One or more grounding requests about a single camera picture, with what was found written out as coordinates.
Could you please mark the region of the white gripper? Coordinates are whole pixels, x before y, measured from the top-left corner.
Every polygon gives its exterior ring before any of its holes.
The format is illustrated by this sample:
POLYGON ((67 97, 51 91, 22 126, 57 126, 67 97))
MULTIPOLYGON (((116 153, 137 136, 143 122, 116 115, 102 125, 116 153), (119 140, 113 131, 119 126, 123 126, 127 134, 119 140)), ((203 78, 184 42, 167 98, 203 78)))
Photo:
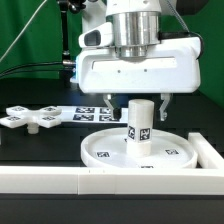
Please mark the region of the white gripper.
POLYGON ((162 93, 160 120, 165 121, 171 93, 188 93, 200 86, 199 37, 165 39, 151 45, 140 58, 119 58, 112 46, 113 28, 104 23, 79 36, 81 53, 76 58, 76 77, 85 93, 103 93, 111 118, 121 118, 114 94, 162 93))

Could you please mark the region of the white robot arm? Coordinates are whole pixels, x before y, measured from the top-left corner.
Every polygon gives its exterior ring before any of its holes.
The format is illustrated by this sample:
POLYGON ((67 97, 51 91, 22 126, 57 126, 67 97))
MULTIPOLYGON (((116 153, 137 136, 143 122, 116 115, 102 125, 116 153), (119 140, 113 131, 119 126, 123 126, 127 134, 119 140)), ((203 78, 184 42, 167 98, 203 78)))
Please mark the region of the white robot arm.
POLYGON ((160 18, 179 15, 178 0, 106 0, 87 2, 83 12, 81 53, 72 79, 84 93, 101 93, 111 103, 116 93, 159 93, 160 119, 174 93, 200 86, 200 35, 184 30, 163 33, 160 18))

